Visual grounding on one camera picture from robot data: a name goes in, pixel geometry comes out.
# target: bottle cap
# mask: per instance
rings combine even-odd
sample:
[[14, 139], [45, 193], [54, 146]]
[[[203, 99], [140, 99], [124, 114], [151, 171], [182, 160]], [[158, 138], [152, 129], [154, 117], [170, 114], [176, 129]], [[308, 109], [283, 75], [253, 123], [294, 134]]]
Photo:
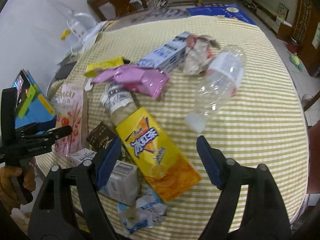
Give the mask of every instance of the bottle cap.
[[203, 115], [197, 113], [194, 110], [190, 111], [189, 114], [187, 114], [184, 122], [196, 133], [201, 133], [206, 125], [206, 120], [204, 119]]

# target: plastic bottle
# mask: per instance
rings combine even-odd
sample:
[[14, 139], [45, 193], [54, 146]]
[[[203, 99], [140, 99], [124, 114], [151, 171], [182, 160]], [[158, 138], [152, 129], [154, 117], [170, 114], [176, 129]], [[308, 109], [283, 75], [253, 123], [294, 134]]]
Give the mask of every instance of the plastic bottle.
[[234, 96], [242, 81], [246, 56], [238, 46], [228, 45], [211, 62], [197, 91], [195, 108], [185, 117], [185, 123], [201, 133], [208, 120]]
[[115, 126], [118, 126], [138, 109], [130, 92], [116, 82], [106, 85], [100, 102], [106, 108], [110, 120]]

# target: crumpled wrapper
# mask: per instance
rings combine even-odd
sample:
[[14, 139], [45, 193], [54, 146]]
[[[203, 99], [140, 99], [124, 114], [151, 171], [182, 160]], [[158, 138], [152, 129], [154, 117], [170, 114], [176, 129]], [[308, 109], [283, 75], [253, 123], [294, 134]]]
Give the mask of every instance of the crumpled wrapper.
[[166, 219], [166, 209], [162, 199], [150, 187], [146, 195], [137, 199], [136, 205], [129, 207], [118, 204], [118, 214], [124, 235], [129, 237], [141, 228], [153, 228]]
[[187, 40], [186, 56], [179, 65], [180, 70], [186, 75], [198, 75], [206, 71], [214, 58], [211, 47], [220, 48], [216, 40], [209, 36], [189, 35]]

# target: striped tablecloth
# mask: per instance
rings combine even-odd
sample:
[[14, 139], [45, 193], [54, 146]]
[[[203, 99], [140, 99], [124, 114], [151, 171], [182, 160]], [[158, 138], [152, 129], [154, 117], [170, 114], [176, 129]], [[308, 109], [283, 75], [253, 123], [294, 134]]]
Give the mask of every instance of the striped tablecloth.
[[[306, 192], [307, 130], [289, 73], [257, 26], [233, 19], [196, 16], [104, 32], [101, 40], [77, 62], [66, 82], [82, 82], [89, 63], [122, 56], [136, 61], [183, 31], [210, 35], [221, 46], [236, 44], [245, 49], [247, 69], [238, 94], [212, 118], [202, 134], [212, 147], [242, 165], [256, 167], [259, 163], [265, 163], [276, 180], [291, 218]], [[198, 81], [199, 78], [184, 76], [176, 69], [171, 73], [169, 89], [161, 102], [137, 94], [140, 104], [189, 158], [202, 179], [170, 203], [167, 219], [161, 225], [141, 229], [132, 235], [133, 239], [198, 239], [217, 203], [220, 191], [210, 183], [196, 151], [198, 135], [188, 130], [183, 121], [194, 106]], [[53, 86], [51, 93], [57, 92], [57, 96], [60, 85]], [[88, 93], [89, 131], [100, 121], [110, 124], [106, 111], [99, 103], [104, 86], [97, 84]], [[44, 174], [54, 164], [63, 168], [70, 165], [67, 159], [57, 158], [52, 153], [38, 156], [37, 163]], [[76, 189], [73, 188], [72, 192], [74, 204], [80, 208]], [[115, 230], [121, 233], [117, 202], [103, 195], [100, 199]], [[240, 225], [245, 200], [246, 187], [243, 187], [231, 230]]]

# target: picture frame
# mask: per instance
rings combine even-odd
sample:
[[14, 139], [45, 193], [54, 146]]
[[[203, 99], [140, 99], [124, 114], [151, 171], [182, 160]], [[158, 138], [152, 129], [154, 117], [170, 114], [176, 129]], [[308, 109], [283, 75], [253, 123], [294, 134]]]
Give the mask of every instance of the picture frame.
[[288, 16], [288, 13], [289, 13], [289, 9], [286, 6], [284, 6], [282, 3], [279, 3], [278, 16], [281, 19], [286, 20], [287, 16]]

